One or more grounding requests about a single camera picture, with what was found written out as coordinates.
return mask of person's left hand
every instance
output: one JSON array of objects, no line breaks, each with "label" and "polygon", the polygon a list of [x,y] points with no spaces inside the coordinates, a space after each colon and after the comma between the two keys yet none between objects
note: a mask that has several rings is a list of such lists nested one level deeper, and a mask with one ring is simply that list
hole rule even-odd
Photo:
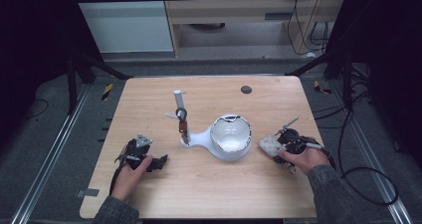
[{"label": "person's left hand", "polygon": [[111,196],[122,201],[127,202],[129,196],[133,192],[137,183],[140,181],[143,173],[145,173],[146,168],[152,161],[152,156],[147,156],[139,167],[135,170],[132,170],[131,167],[126,164],[120,171],[115,184],[114,189],[112,190]]}]

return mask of human hand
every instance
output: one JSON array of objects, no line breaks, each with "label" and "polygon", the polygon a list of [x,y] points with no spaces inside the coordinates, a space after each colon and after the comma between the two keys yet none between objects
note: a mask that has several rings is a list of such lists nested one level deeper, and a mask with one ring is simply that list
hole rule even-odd
[{"label": "human hand", "polygon": [[151,161],[152,156],[149,155],[135,170],[132,170],[128,164],[122,167],[120,174],[115,181],[111,196],[122,202],[127,202],[130,194],[133,192],[136,184],[140,181],[140,178],[142,177],[143,173],[145,173],[146,168],[149,166]]},{"label": "human hand", "polygon": [[330,165],[325,153],[312,147],[307,147],[300,154],[291,154],[281,150],[279,156],[285,161],[294,163],[305,175],[316,166]]}]

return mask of gray sleeve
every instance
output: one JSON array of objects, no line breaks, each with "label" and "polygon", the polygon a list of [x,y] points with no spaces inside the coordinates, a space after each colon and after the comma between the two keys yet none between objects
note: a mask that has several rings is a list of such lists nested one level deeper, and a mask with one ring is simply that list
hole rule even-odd
[{"label": "gray sleeve", "polygon": [[308,172],[314,192],[317,223],[369,223],[356,201],[342,184],[334,168],[314,167]]},{"label": "gray sleeve", "polygon": [[107,197],[93,223],[137,223],[139,212],[111,196]]}]

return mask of gray floor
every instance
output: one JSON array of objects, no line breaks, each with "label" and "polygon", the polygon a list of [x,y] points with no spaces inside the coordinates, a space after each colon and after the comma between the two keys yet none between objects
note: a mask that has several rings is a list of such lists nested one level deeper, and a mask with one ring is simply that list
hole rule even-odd
[{"label": "gray floor", "polygon": [[[134,76],[281,75],[301,67],[311,59],[307,55],[293,52],[281,24],[226,24],[221,30],[198,30],[186,26],[183,33],[182,49],[177,58],[149,57],[141,62],[112,61],[109,64]],[[313,53],[317,56],[318,52],[316,46]],[[321,75],[323,69],[324,65],[320,65],[301,76],[315,117],[335,111],[332,109],[318,112],[320,110],[341,105],[338,89],[341,78],[326,81]],[[124,81],[97,69],[95,72],[98,78],[93,85],[86,86],[78,82],[79,91],[88,89],[85,105],[44,189],[37,197],[37,204],[31,210],[31,223],[89,222],[79,215],[82,198],[77,196],[77,192],[88,187],[106,138],[109,119],[113,116],[124,86]],[[315,80],[320,82],[323,89],[331,89],[334,93],[327,95],[315,91]],[[104,102],[101,96],[107,84],[113,84],[113,89]],[[357,86],[355,90],[357,96],[365,92],[366,88]],[[422,172],[409,154],[394,150],[388,130],[369,101],[370,97],[365,97],[353,105],[353,121],[346,127],[341,143],[341,160],[344,169],[371,163],[379,165],[397,185],[400,198],[395,205],[383,207],[353,195],[373,223],[422,223]],[[23,202],[65,122],[67,110],[65,76],[38,88],[37,100],[28,111],[28,118],[22,120],[20,128],[14,134],[11,148],[7,153],[0,154],[0,223],[8,223]],[[323,142],[334,154],[337,163],[340,128],[334,127],[341,126],[344,119],[345,113],[339,112],[316,121]],[[369,143],[372,153],[368,154],[366,143]],[[388,184],[385,187],[385,183],[378,179],[377,175],[369,172],[355,172],[350,175],[352,183],[365,195],[383,201],[379,189],[388,189]],[[411,221],[395,219],[397,215],[392,214],[394,210],[404,211]],[[315,223],[313,219],[286,220],[287,223],[307,221]],[[282,223],[282,220],[266,220],[265,223]]]}]

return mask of black curtain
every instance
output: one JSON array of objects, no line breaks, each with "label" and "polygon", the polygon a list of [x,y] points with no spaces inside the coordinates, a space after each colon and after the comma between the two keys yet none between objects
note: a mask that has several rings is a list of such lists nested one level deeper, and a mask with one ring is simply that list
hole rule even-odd
[{"label": "black curtain", "polygon": [[421,41],[422,0],[344,0],[327,48],[341,49],[325,74],[334,78],[342,72],[346,51],[353,62],[367,64],[369,87],[385,123],[400,149],[422,167]]},{"label": "black curtain", "polygon": [[37,88],[64,75],[73,52],[101,62],[103,58],[76,3],[0,0],[0,25],[0,147],[4,147]]}]

